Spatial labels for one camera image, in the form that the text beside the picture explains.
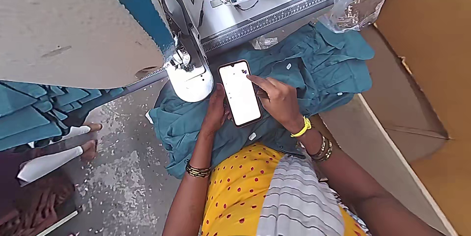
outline cardboard box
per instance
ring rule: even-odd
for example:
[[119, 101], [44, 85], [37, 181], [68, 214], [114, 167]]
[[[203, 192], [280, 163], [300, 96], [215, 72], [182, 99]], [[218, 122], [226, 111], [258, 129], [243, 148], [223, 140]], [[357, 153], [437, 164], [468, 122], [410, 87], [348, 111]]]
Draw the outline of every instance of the cardboard box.
[[373, 88], [320, 114], [341, 148], [446, 235], [471, 236], [471, 0], [386, 0]]

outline white striped cloth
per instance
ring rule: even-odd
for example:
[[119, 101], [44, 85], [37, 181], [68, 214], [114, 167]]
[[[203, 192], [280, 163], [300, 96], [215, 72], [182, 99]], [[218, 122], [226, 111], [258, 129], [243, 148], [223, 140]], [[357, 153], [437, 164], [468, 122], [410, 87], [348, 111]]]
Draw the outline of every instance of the white striped cloth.
[[307, 160], [285, 155], [263, 202], [258, 236], [342, 236], [343, 217], [332, 191]]

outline yellow wristband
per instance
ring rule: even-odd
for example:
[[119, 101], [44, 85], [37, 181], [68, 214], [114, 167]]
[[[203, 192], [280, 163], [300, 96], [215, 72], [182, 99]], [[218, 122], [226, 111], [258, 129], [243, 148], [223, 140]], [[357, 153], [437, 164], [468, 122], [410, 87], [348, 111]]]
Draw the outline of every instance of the yellow wristband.
[[309, 118], [306, 118], [305, 116], [303, 116], [303, 118], [304, 118], [304, 128], [296, 134], [291, 134], [291, 137], [301, 137], [304, 133], [306, 133], [306, 131], [312, 128], [311, 121], [309, 120]]

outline white button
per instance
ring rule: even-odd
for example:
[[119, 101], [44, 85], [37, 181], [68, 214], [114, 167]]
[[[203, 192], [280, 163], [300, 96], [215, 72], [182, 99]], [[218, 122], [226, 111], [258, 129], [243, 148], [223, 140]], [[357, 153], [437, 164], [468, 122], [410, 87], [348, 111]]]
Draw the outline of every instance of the white button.
[[249, 136], [249, 140], [253, 140], [257, 135], [254, 133], [250, 134]]

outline smartphone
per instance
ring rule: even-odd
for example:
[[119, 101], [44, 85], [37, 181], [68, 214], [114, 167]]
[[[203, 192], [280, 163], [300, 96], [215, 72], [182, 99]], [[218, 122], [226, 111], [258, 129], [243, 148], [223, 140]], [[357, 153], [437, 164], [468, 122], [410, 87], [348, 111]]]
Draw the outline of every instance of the smartphone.
[[239, 60], [224, 64], [219, 67], [218, 72], [236, 127], [242, 128], [262, 119], [255, 88], [247, 79], [247, 75], [250, 75], [249, 63]]

